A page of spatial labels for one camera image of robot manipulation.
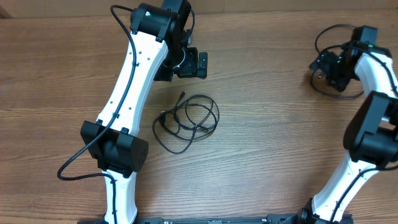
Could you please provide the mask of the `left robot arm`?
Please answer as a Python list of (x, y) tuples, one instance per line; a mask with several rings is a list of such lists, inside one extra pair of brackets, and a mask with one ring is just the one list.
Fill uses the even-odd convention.
[(107, 211), (98, 223), (135, 223), (136, 174), (149, 144), (137, 137), (142, 110), (154, 81), (207, 76), (208, 55), (190, 46), (186, 29), (194, 11), (188, 1), (146, 3), (131, 11), (128, 50), (114, 90), (96, 121), (81, 136), (106, 182)]

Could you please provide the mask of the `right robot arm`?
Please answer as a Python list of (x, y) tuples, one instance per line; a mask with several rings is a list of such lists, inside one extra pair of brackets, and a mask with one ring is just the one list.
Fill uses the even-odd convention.
[(377, 46), (377, 28), (351, 26), (348, 42), (323, 50), (309, 65), (338, 92), (361, 82), (365, 101), (346, 128), (345, 155), (324, 188), (284, 223), (352, 223), (345, 209), (379, 172), (397, 169), (397, 78), (391, 52)]

